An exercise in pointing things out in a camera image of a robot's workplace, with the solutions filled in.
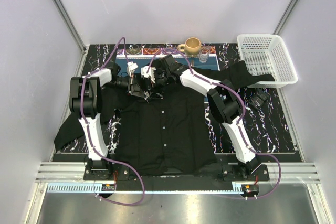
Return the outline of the black button shirt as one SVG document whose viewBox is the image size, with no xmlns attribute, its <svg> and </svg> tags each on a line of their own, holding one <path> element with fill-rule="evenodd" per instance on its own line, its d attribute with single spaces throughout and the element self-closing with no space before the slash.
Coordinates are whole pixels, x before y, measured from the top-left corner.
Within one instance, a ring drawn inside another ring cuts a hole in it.
<svg viewBox="0 0 336 224">
<path fill-rule="evenodd" d="M 216 162 L 204 96 L 177 83 L 160 93 L 162 98 L 146 101 L 119 88 L 102 90 L 101 123 L 120 119 L 116 159 L 142 176 L 161 175 L 170 167 L 190 174 Z"/>
</svg>

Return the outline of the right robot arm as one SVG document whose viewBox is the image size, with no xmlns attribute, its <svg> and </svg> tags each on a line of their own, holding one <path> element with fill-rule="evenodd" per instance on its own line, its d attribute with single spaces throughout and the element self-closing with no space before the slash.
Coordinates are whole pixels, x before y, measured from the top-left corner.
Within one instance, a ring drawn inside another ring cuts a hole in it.
<svg viewBox="0 0 336 224">
<path fill-rule="evenodd" d="M 244 180 L 256 176 L 261 161 L 257 158 L 257 152 L 243 124 L 246 107 L 228 80 L 216 81 L 206 77 L 194 70 L 190 64 L 176 62 L 172 55 L 159 59 L 157 68 L 152 67 L 151 63 L 143 67 L 141 76 L 149 79 L 152 87 L 175 82 L 206 97 L 213 118 L 224 126 L 232 142 L 239 176 Z"/>
</svg>

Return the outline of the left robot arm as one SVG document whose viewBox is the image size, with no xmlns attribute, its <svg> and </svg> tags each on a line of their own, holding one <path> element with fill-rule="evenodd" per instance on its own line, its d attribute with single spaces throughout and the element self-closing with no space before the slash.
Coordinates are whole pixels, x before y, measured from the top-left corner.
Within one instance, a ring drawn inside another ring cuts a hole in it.
<svg viewBox="0 0 336 224">
<path fill-rule="evenodd" d="M 70 111 L 83 129 L 89 150 L 84 180 L 108 180 L 117 177 L 118 172 L 113 169 L 101 129 L 101 88 L 111 82 L 113 86 L 131 92 L 137 68 L 138 65 L 131 61 L 127 63 L 128 76 L 125 78 L 118 76 L 119 68 L 114 65 L 111 68 L 98 68 L 83 77 L 73 77 L 70 80 Z"/>
</svg>

